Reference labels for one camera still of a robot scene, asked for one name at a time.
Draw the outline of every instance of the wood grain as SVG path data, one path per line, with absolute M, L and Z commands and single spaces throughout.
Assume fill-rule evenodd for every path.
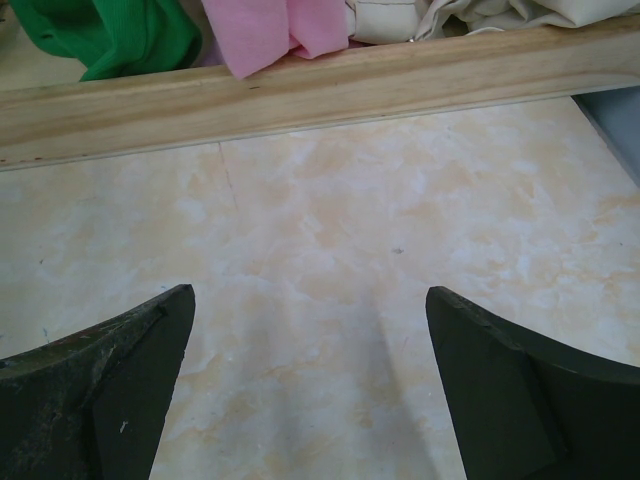
M 0 93 L 0 167 L 640 84 L 640 16 Z

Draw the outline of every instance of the light wood plank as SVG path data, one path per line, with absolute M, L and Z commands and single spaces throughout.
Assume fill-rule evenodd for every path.
M 0 166 L 113 156 L 640 84 L 640 16 L 0 93 Z

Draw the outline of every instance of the white fabric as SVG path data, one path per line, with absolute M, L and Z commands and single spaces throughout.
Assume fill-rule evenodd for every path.
M 638 10 L 639 0 L 434 0 L 416 31 L 416 40 L 442 36 L 451 15 L 470 31 L 556 25 L 577 28 Z
M 377 45 L 406 42 L 427 13 L 428 0 L 346 0 L 350 37 Z
M 350 37 L 364 43 L 400 43 L 444 36 L 455 15 L 469 31 L 557 25 L 577 28 L 640 13 L 640 0 L 345 0 Z

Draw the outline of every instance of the dark green object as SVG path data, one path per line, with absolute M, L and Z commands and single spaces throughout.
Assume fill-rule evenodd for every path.
M 87 66 L 82 80 L 189 67 L 202 34 L 178 0 L 12 0 L 40 49 Z

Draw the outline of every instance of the floor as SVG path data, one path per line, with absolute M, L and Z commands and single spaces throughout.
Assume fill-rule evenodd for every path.
M 463 479 L 434 285 L 640 366 L 640 192 L 568 98 L 3 172 L 0 224 L 0 358 L 194 285 L 152 480 Z

